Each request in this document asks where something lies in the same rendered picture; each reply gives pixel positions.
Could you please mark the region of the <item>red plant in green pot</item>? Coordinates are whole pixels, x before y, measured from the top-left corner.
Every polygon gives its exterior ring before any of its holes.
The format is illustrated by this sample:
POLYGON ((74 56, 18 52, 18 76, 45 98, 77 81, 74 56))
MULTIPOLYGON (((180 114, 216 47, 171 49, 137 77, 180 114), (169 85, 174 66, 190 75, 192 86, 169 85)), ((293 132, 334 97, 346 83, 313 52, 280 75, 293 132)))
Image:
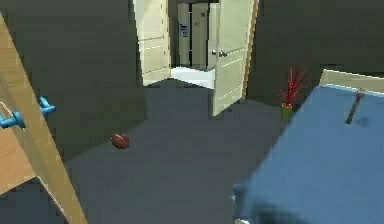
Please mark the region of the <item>red plant in green pot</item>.
POLYGON ((308 75, 310 66, 301 67, 296 62, 289 69, 284 69, 286 86, 280 88, 276 96, 280 97, 282 102, 280 114, 282 119, 289 119, 293 114, 293 103, 296 101, 299 93, 308 87, 311 77, 308 75))

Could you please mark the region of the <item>cream panelled room door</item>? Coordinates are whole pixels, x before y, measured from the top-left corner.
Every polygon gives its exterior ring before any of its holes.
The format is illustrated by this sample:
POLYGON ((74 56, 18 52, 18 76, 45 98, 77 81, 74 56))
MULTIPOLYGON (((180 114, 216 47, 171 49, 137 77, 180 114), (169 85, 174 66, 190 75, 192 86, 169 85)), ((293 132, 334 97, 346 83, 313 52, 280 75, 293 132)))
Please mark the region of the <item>cream panelled room door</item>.
POLYGON ((212 115, 216 116, 242 97, 251 24, 258 0, 220 0, 212 115))

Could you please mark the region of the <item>brown oval ball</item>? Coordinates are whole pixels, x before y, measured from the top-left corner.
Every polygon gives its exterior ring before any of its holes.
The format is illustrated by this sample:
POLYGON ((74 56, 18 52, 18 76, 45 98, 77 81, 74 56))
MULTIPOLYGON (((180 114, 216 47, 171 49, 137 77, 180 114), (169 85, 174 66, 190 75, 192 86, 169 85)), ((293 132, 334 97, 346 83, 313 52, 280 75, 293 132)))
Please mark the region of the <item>brown oval ball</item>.
POLYGON ((111 137, 111 143, 117 149, 127 149, 130 145, 128 136, 121 133, 113 134, 111 137))

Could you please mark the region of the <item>cream panelled door leaf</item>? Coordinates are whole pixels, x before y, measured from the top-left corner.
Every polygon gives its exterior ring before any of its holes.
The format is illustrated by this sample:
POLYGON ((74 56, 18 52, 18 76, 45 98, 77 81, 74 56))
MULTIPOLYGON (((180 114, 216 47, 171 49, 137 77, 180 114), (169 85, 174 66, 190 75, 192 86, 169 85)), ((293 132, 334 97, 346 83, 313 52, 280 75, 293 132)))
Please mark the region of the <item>cream panelled door leaf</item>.
POLYGON ((133 0, 143 85, 171 77, 168 0, 133 0))

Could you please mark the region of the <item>blue bed with cream headboard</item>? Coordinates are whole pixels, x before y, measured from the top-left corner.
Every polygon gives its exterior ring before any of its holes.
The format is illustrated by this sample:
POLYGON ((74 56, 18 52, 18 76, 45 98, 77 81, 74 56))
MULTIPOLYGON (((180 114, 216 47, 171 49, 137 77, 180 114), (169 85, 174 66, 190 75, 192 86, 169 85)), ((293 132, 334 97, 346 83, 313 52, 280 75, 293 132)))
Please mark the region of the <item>blue bed with cream headboard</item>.
POLYGON ((384 78, 324 71, 233 198, 234 224, 384 224, 384 78))

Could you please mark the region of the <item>light wooden room door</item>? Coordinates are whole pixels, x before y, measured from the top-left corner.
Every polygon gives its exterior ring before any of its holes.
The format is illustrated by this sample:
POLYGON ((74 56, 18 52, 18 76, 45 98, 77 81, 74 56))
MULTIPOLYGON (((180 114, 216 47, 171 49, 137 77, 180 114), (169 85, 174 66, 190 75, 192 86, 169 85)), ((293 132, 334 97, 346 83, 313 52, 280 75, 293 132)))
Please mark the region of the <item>light wooden room door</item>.
POLYGON ((5 109, 20 112, 26 124, 12 132, 28 172, 39 179, 69 224, 88 224, 1 13, 0 93, 5 109))

